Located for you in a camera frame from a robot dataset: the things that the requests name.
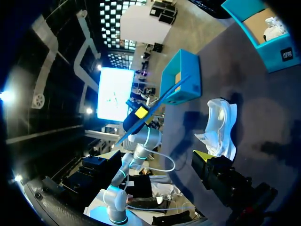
blue box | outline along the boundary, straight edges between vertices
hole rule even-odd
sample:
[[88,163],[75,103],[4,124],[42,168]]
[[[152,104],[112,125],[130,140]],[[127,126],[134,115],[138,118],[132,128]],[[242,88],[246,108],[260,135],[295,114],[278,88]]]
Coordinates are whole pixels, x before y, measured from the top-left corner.
[[178,105],[201,96],[199,58],[184,49],[180,49],[163,70],[160,96],[176,83],[175,77],[178,73],[183,77],[189,74],[190,78],[165,99],[165,104]]
[[[261,0],[227,0],[222,4],[222,7],[246,33],[268,69],[268,72],[278,71],[301,63],[297,49],[288,33],[260,44],[243,23],[246,19],[267,8],[267,5]],[[290,52],[293,57],[287,58],[286,56]]]

ceiling light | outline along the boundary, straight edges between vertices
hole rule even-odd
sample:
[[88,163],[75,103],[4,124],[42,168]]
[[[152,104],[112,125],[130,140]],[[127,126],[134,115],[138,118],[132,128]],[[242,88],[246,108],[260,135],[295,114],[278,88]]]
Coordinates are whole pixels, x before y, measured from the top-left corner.
[[21,175],[17,175],[14,179],[14,181],[20,182],[23,179],[23,177]]
[[15,99],[15,95],[10,91],[4,91],[0,93],[0,99],[3,102],[11,102]]
[[93,110],[92,110],[91,108],[87,108],[87,109],[86,109],[86,113],[87,113],[87,114],[92,114],[92,113],[93,113]]

person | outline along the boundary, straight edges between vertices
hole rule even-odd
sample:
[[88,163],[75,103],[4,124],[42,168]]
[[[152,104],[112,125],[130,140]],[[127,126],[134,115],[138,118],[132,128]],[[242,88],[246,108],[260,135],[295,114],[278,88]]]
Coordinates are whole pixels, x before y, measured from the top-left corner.
[[[127,178],[119,185],[120,189],[124,189]],[[133,198],[157,198],[157,197],[175,197],[183,196],[178,187],[173,185],[171,179],[165,175],[148,176],[135,175],[129,176],[126,187],[126,193],[132,195]]]

sticker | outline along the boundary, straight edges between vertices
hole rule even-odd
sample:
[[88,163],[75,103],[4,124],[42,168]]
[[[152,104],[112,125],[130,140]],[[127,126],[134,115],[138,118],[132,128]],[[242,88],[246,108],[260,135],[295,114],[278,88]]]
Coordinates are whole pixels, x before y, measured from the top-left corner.
[[133,181],[129,181],[127,184],[128,187],[134,187],[134,182]]
[[282,61],[284,61],[284,62],[293,59],[292,47],[283,49],[280,51],[280,53],[281,53]]

white wall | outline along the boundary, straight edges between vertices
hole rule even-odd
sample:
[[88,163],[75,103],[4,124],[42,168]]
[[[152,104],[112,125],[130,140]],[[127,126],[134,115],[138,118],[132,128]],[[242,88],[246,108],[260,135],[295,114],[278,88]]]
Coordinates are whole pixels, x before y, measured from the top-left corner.
[[120,19],[120,39],[162,44],[171,25],[150,16],[151,6],[130,6]]

